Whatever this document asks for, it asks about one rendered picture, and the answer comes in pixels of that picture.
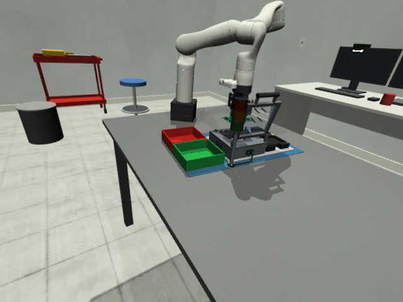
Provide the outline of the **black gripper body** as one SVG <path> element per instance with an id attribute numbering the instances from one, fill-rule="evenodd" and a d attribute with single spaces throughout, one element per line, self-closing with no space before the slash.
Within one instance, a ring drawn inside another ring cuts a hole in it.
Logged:
<path id="1" fill-rule="evenodd" d="M 234 96 L 237 96 L 237 97 L 244 97 L 244 98 L 248 98 L 248 99 L 249 99 L 249 94 L 251 93 L 252 86 L 253 86 L 253 85 L 251 85 L 251 86 L 240 86 L 240 85 L 237 85 L 237 88 L 236 88 L 236 89 L 232 89 L 232 92 L 236 92 L 236 93 L 233 94 L 233 97 L 234 97 Z"/>

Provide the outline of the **green bin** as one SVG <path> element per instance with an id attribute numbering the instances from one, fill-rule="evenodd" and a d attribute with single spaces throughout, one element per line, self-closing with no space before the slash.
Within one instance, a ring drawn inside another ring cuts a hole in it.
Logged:
<path id="1" fill-rule="evenodd" d="M 225 160 L 225 153 L 209 139 L 174 143 L 173 155 L 186 172 L 221 165 Z"/>

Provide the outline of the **green circuit board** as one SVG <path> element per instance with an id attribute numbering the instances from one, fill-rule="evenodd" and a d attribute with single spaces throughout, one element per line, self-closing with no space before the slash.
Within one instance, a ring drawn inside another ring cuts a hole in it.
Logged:
<path id="1" fill-rule="evenodd" d="M 223 117 L 223 119 L 226 120 L 226 121 L 228 121 L 229 123 L 231 123 L 232 117 L 231 117 L 231 116 L 230 116 L 230 117 Z"/>

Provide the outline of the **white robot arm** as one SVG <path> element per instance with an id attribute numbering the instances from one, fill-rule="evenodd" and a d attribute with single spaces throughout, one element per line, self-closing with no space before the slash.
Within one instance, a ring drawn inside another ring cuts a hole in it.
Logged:
<path id="1" fill-rule="evenodd" d="M 253 23 L 247 23 L 247 21 Z M 197 50 L 236 41 L 242 45 L 252 45 L 252 48 L 248 52 L 238 54 L 234 80 L 220 79 L 219 84 L 233 89 L 237 88 L 237 85 L 251 86 L 254 79 L 256 58 L 266 34 L 278 31 L 284 26 L 284 3 L 283 1 L 275 1 L 267 4 L 254 19 L 242 22 L 230 20 L 203 31 L 179 36 L 176 40 L 176 49 L 179 52 L 176 100 L 181 103 L 190 103 L 193 101 L 193 81 Z"/>

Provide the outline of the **red bin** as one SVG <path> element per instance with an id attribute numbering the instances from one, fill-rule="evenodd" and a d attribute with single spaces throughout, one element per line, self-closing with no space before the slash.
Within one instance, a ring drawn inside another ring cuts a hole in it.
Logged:
<path id="1" fill-rule="evenodd" d="M 189 142 L 202 139 L 207 139 L 207 137 L 199 132 L 194 126 L 162 130 L 162 140 L 171 152 L 173 152 L 174 143 Z"/>

